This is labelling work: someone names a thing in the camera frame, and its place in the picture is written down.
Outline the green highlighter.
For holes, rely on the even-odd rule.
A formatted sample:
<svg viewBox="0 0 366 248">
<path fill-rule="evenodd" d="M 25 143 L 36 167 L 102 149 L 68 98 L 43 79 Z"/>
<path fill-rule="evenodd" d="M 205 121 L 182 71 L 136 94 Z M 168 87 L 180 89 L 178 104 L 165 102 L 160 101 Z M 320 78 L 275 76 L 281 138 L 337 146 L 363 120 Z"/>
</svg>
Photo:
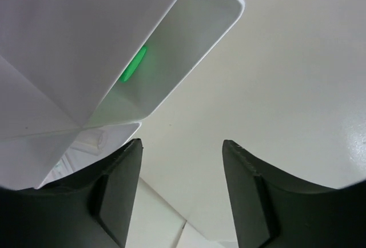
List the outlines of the green highlighter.
<svg viewBox="0 0 366 248">
<path fill-rule="evenodd" d="M 147 50 L 148 50 L 147 46 L 143 46 L 140 48 L 138 53 L 133 57 L 133 59 L 127 65 L 126 69 L 123 71 L 123 73 L 119 77 L 118 80 L 120 82 L 126 82 L 130 79 L 130 77 L 134 74 L 134 72 L 139 67 L 140 63 L 142 62 Z"/>
</svg>

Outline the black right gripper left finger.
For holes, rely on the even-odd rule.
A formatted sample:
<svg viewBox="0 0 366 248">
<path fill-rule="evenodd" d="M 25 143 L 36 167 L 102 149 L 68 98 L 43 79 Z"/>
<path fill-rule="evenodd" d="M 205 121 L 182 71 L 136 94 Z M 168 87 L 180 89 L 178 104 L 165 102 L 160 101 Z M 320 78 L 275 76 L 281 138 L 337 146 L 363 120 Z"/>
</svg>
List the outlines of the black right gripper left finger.
<svg viewBox="0 0 366 248">
<path fill-rule="evenodd" d="M 124 247 L 142 152 L 132 139 L 40 189 L 1 188 L 1 246 Z"/>
</svg>

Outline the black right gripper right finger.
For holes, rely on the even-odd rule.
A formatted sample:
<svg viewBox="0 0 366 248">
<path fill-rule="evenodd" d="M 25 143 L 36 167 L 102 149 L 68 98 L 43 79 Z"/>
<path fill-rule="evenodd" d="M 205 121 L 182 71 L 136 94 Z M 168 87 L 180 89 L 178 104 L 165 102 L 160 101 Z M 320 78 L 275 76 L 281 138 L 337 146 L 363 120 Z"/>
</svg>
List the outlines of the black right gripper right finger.
<svg viewBox="0 0 366 248">
<path fill-rule="evenodd" d="M 222 144 L 240 247 L 364 247 L 365 182 L 341 189 L 291 175 L 232 140 Z"/>
</svg>

